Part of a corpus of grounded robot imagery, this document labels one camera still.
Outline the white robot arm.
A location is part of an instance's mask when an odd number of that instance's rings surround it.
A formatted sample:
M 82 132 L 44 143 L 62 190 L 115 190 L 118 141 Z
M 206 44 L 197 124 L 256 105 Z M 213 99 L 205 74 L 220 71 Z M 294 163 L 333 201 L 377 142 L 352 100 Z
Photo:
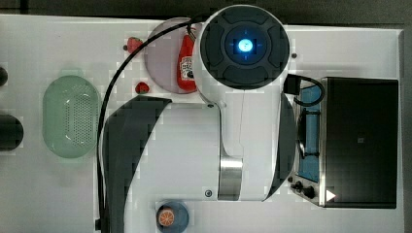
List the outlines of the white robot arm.
M 263 201 L 280 174 L 291 45 L 268 11 L 233 5 L 196 31 L 192 103 L 138 95 L 103 131 L 102 233 L 183 233 L 190 202 Z

